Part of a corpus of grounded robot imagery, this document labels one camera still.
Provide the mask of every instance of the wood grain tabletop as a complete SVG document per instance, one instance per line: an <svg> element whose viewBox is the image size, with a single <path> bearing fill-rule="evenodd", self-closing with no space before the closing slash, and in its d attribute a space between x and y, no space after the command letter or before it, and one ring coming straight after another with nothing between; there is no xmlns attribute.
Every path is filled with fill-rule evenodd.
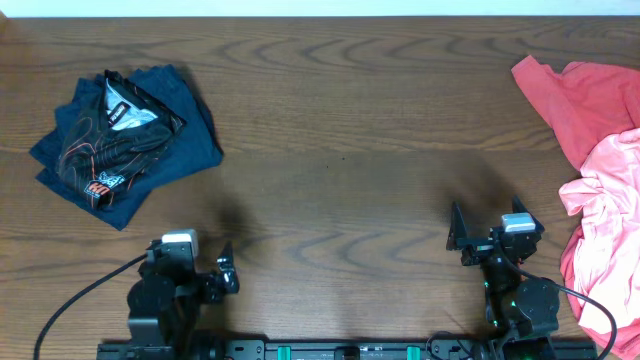
<svg viewBox="0 0 640 360"><path fill-rule="evenodd" d="M271 339L482 334L482 273L445 250L518 194L547 227L524 268L562 282L578 173L510 69L528 54L638 67L638 18L21 19L0 34L0 358L32 356L76 292L176 228L199 269L232 241L242 284L200 326ZM77 79L174 64L215 117L221 166L159 188L122 232L38 183L28 150ZM127 339L134 269L73 305L43 359ZM558 336L584 337L561 296Z"/></svg>

